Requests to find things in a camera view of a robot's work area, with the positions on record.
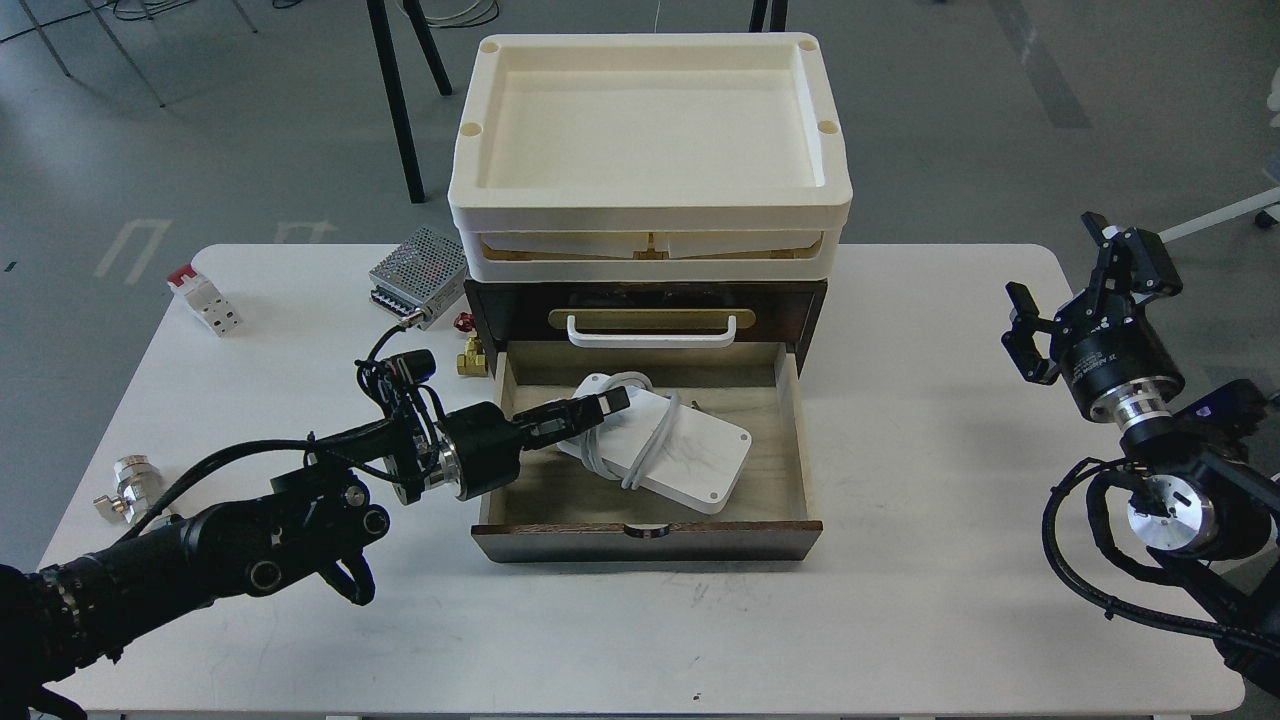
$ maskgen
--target drawer handle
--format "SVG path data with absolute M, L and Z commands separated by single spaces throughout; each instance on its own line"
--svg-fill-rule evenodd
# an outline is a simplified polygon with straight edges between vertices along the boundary
M 721 334 L 603 334 L 577 332 L 577 319 L 564 320 L 568 341 L 579 347 L 728 347 L 737 334 L 737 318 L 728 316 L 728 329 Z
M 671 524 L 666 525 L 622 525 L 622 533 L 636 539 L 653 539 L 667 537 Z

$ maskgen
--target white tray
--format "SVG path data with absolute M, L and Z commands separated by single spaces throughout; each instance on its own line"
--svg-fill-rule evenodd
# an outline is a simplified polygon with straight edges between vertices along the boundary
M 449 187 L 477 279 L 818 279 L 851 200 L 809 35 L 480 44 Z

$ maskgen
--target open drawer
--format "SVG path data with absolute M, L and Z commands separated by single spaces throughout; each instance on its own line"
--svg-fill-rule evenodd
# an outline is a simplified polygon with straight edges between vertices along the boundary
M 471 536 L 490 560 L 803 560 L 822 533 L 814 518 L 795 355 L 780 342 L 722 348 L 581 348 L 511 342 L 497 357 L 508 415 L 568 397 L 591 373 L 639 370 L 654 392 L 680 391 L 751 433 L 724 509 L 703 515 L 657 493 L 626 491 L 554 447 L 521 456 L 520 478 L 484 496 Z

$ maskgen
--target gray floor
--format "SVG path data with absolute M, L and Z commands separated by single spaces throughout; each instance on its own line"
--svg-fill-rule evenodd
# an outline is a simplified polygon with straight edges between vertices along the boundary
M 443 195 L 481 37 L 650 32 L 655 20 L 740 31 L 750 8 L 507 0 L 490 26 L 436 33 L 460 87 L 447 99 L 392 10 L 433 197 L 411 205 L 364 4 L 244 4 L 257 36 L 225 3 L 113 23 L 163 110 L 90 17 L 49 28 L 73 79 L 33 33 L 0 45 L 4 562 L 38 564 L 169 302 L 168 272 L 209 243 L 282 229 L 285 242 L 394 242 L 451 224 Z M 44 19 L 83 9 L 33 5 Z M 28 26 L 0 4 L 0 36 Z M 1272 187 L 1261 168 L 1280 140 L 1265 108 L 1280 6 L 1268 0 L 796 0 L 788 28 L 823 42 L 840 105 L 856 188 L 844 242 L 1037 242 L 1079 286 L 1093 263 L 1083 210 L 1158 232 Z M 156 223 L 143 223 L 108 263 L 132 220 L 169 224 L 152 254 Z M 1235 377 L 1275 388 L 1276 242 L 1245 218 L 1171 245 L 1187 291 L 1151 315 L 1187 374 L 1184 400 Z M 1277 469 L 1276 430 L 1257 446 Z M 1276 717 L 1280 702 L 1251 691 L 1228 716 Z

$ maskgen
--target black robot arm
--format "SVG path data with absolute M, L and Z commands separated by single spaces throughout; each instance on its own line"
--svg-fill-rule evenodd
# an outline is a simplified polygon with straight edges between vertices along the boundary
M 521 450 L 573 437 L 628 405 L 620 387 L 509 420 L 492 402 L 445 414 L 425 384 L 435 370 L 429 351 L 376 359 L 403 327 L 383 336 L 357 363 L 357 384 L 383 410 L 383 419 L 321 439 L 224 448 L 178 478 L 111 547 L 38 573 L 0 565 L 0 720 L 27 719 L 28 707 L 84 717 L 44 684 L 100 657 L 119 660 L 133 639 L 218 598 L 262 597 L 317 574 L 356 605 L 372 601 L 374 578 L 362 551 L 387 534 L 390 519 L 370 503 L 369 488 L 353 469 L 392 483 L 404 505 L 443 484 L 456 486 L 458 498 L 468 500 L 515 480 Z M 219 468 L 279 450 L 300 450 L 305 460 L 270 480 L 271 495 L 223 502 L 168 524 L 157 520 Z M 385 470 L 367 464 L 376 459 Z
M 1044 555 L 1059 578 L 1107 619 L 1211 638 L 1229 667 L 1280 696 L 1280 564 L 1249 589 L 1208 568 L 1274 544 L 1280 489 L 1248 464 L 1244 445 L 1266 416 L 1267 398 L 1252 382 L 1235 380 L 1171 413 L 1166 402 L 1181 392 L 1183 375 L 1144 310 L 1181 291 L 1178 270 L 1158 236 L 1107 227 L 1096 213 L 1083 220 L 1098 247 L 1097 264 L 1089 286 L 1052 319 L 1039 316 L 1025 286 L 1006 286 L 1014 311 L 1001 342 L 1023 379 L 1052 384 L 1061 375 L 1085 420 L 1115 423 L 1121 432 L 1124 457 L 1082 461 L 1053 488 L 1042 524 Z M 1048 357 L 1036 347 L 1037 333 L 1051 338 Z M 1057 512 L 1085 482 L 1089 525 L 1102 555 L 1138 580 L 1181 587 L 1213 621 L 1124 602 L 1066 564 L 1057 547 Z M 1129 493 L 1129 527 L 1156 565 L 1116 546 L 1106 502 L 1111 489 Z

